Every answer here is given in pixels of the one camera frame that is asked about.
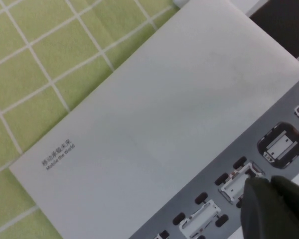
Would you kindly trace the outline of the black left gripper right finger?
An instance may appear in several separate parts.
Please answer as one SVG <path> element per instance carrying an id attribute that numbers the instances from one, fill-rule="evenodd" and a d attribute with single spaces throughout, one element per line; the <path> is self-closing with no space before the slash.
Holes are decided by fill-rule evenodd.
<path id="1" fill-rule="evenodd" d="M 283 176 L 273 176 L 271 184 L 282 197 L 288 209 L 299 220 L 299 185 Z"/>

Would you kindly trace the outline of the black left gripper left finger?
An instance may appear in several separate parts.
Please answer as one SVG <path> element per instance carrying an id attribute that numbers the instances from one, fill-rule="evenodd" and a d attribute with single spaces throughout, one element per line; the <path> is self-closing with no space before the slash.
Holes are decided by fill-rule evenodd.
<path id="1" fill-rule="evenodd" d="M 299 220 L 288 209 L 271 179 L 246 180 L 240 221 L 245 239 L 299 239 Z"/>

